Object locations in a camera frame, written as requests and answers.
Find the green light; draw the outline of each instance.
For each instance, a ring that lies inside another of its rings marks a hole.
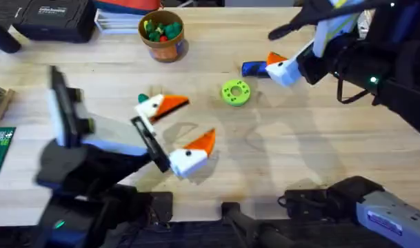
[[[64,220],[58,220],[55,225],[54,225],[54,229],[58,229],[60,227],[62,227],[66,222]]]

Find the green gear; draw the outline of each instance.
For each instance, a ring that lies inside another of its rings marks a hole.
[[[240,95],[235,96],[232,90],[237,88]],[[221,90],[223,100],[231,106],[239,107],[245,104],[251,96],[250,86],[242,80],[233,79],[226,82]]]

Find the green toy piece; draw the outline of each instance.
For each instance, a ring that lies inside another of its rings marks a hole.
[[[148,38],[150,41],[159,42],[161,40],[161,34],[159,34],[158,32],[151,32],[148,35]]]
[[[149,97],[146,94],[139,94],[138,95],[138,102],[139,103],[143,103],[145,101],[147,101],[149,99]]]
[[[170,33],[172,33],[172,32],[174,32],[173,25],[172,25],[172,24],[167,25],[167,26],[166,26],[166,33],[167,33],[167,34],[170,34]]]
[[[179,22],[165,26],[159,23],[157,27],[152,20],[144,21],[144,28],[146,29],[148,39],[154,42],[160,42],[162,35],[165,35],[169,41],[176,38],[182,31],[182,25]]]
[[[178,23],[177,21],[173,23],[173,29],[174,31],[179,35],[181,33],[182,30],[182,26],[180,23]]]
[[[152,22],[152,20],[149,20],[147,25],[146,25],[146,32],[147,34],[150,34],[151,32],[154,32],[154,24]]]
[[[233,90],[237,90],[239,95],[234,95]],[[226,103],[239,107],[248,101],[251,96],[251,90],[247,83],[239,79],[233,79],[223,85],[221,94]]]

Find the black box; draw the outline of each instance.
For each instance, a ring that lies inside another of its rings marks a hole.
[[[91,0],[27,0],[13,26],[36,41],[88,42],[97,9]]]

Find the sticker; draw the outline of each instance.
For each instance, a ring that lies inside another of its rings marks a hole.
[[[368,211],[368,220],[389,229],[390,231],[402,236],[403,235],[403,227],[398,225],[387,218],[380,216],[372,211]]]
[[[52,8],[50,6],[41,6],[38,9],[38,14],[52,15],[54,17],[64,17],[66,12],[67,8],[63,7]]]

